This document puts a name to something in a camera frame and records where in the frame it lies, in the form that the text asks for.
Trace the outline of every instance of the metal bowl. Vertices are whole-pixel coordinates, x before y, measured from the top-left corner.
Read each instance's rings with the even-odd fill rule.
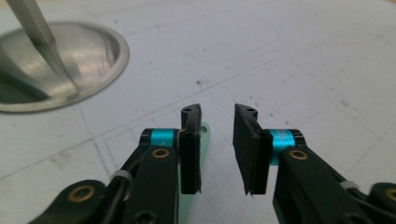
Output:
[[[49,27],[73,81],[53,72],[22,29],[2,35],[0,111],[33,112],[79,102],[108,86],[128,63],[128,45],[111,29],[86,22]]]

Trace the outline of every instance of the brass screw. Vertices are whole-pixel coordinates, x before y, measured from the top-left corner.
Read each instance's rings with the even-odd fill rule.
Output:
[[[390,199],[396,202],[396,189],[387,189],[385,192]]]
[[[93,186],[85,185],[73,189],[67,199],[72,203],[82,203],[87,201],[95,193],[95,188]]]
[[[165,149],[165,148],[155,149],[155,150],[151,153],[152,157],[157,158],[157,159],[163,159],[163,158],[165,158],[165,157],[168,157],[169,154],[170,154],[169,150],[168,150],[168,149]]]
[[[289,155],[291,157],[293,157],[296,160],[300,160],[300,161],[305,161],[306,159],[308,159],[308,155],[306,155],[305,152],[300,151],[300,150],[292,150],[289,152]]]

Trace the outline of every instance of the white surface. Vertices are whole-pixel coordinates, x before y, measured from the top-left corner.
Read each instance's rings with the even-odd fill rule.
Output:
[[[83,0],[40,4],[49,21],[120,32],[131,57],[92,98],[0,115],[0,223],[26,223],[69,184],[105,181],[145,128],[179,127],[200,103],[211,126],[203,193],[190,223],[277,223],[272,193],[244,195],[233,104],[263,128],[300,129],[319,156],[367,192],[396,182],[396,5],[382,0]],[[0,9],[0,34],[18,28]],[[269,192],[274,189],[272,168]]]

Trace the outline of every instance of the blue band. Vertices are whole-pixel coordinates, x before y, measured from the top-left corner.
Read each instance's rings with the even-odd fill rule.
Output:
[[[173,147],[175,129],[154,129],[151,133],[151,146]]]
[[[278,165],[279,154],[285,150],[286,147],[295,147],[296,143],[289,129],[270,129],[269,131],[274,138],[271,165]]]

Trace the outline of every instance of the scratched surface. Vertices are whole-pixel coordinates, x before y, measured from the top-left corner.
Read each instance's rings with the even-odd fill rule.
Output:
[[[108,177],[145,128],[180,126],[200,103],[212,129],[189,223],[277,223],[272,194],[244,195],[233,105],[264,128],[297,128],[367,192],[396,182],[396,5],[381,0],[78,0],[40,4],[49,21],[92,21],[131,49],[94,97],[31,115],[0,114],[0,223],[26,223],[66,186]],[[19,27],[0,8],[0,34]],[[269,175],[274,189],[276,168]]]

